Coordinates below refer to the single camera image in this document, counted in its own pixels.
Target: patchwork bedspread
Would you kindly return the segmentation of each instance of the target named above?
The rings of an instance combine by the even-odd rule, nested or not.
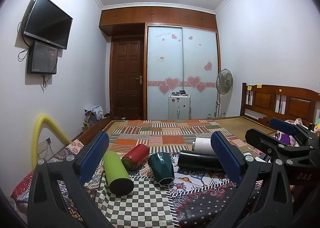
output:
[[[100,162],[92,179],[85,184],[85,189],[114,227],[205,227],[223,209],[236,188],[225,173],[186,170],[177,166],[181,150],[191,148],[196,137],[209,138],[215,131],[221,131],[231,144],[245,146],[243,141],[214,120],[114,121],[105,131],[110,140],[108,150],[116,151],[122,157],[137,144],[146,144],[150,147],[150,154],[168,152],[175,172],[174,182],[161,186],[153,179],[145,160],[137,170],[129,172],[134,181],[133,191],[119,197],[108,189]],[[81,142],[76,140],[48,162],[61,161],[70,154],[77,154],[82,147]],[[12,193],[23,213],[27,212],[32,175],[33,172],[25,177]],[[248,201],[248,210],[259,193],[260,185],[257,182]],[[59,186],[70,214],[82,221],[62,181]]]

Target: tv bezel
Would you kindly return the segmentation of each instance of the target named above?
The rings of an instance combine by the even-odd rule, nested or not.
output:
[[[61,8],[59,8],[56,4],[54,4],[51,0],[47,0],[47,1],[49,1],[52,5],[54,5],[54,6],[57,7],[58,9],[60,9],[63,13],[65,13],[68,17],[71,18],[71,23],[70,23],[70,27],[69,27],[69,33],[68,33],[68,40],[67,40],[66,46],[59,45],[59,44],[57,44],[57,43],[55,43],[55,42],[52,42],[52,41],[50,41],[50,40],[48,40],[48,39],[45,39],[45,38],[43,38],[43,37],[40,37],[40,36],[38,36],[38,35],[34,35],[34,34],[31,34],[30,32],[25,31],[25,29],[27,28],[27,25],[28,25],[28,23],[29,23],[29,19],[30,19],[30,17],[31,17],[33,8],[35,7],[37,1],[38,1],[38,0],[36,0],[35,3],[33,4],[33,7],[32,7],[32,9],[31,9],[31,11],[30,11],[30,13],[29,13],[29,15],[28,15],[28,20],[27,20],[26,26],[24,27],[23,34],[24,34],[26,37],[31,37],[31,38],[33,38],[33,39],[43,41],[44,43],[49,44],[49,45],[52,45],[52,46],[54,46],[54,47],[56,47],[56,48],[61,48],[61,49],[66,50],[66,49],[67,49],[67,46],[68,46],[70,29],[71,29],[71,24],[72,24],[73,18],[72,18],[71,16],[69,16],[66,12],[64,12]]]

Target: brown wooden door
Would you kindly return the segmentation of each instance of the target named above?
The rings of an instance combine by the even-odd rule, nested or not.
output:
[[[202,13],[202,26],[206,28],[211,28],[217,30],[217,21],[216,21],[216,16],[213,14]]]
[[[151,22],[151,7],[133,8],[133,23]]]
[[[169,8],[169,23],[186,25],[186,10]]]
[[[169,10],[166,7],[152,7],[151,22],[167,23],[169,21]]]
[[[116,9],[107,9],[101,12],[99,26],[114,25],[116,21]]]
[[[186,9],[186,25],[202,27],[201,12],[191,9]]]
[[[111,90],[114,116],[143,119],[143,38],[115,38]]]
[[[116,14],[116,24],[133,23],[133,8],[118,8]]]

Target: metal screw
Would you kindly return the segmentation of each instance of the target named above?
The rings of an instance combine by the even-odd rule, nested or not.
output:
[[[276,164],[279,165],[279,166],[281,166],[281,165],[282,165],[281,159],[276,159]]]
[[[74,155],[67,156],[67,161],[73,161],[75,159]]]
[[[291,159],[287,159],[287,164],[288,164],[288,165],[293,165],[292,160],[291,160]]]
[[[43,163],[44,163],[44,159],[39,159],[39,160],[38,160],[38,164],[39,164],[39,165],[42,165]]]
[[[254,160],[253,156],[251,155],[246,155],[245,156],[245,159],[248,161],[248,162],[252,162]]]

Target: white suitcase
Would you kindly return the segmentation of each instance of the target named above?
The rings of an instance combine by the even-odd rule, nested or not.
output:
[[[168,120],[190,119],[190,95],[169,95]]]

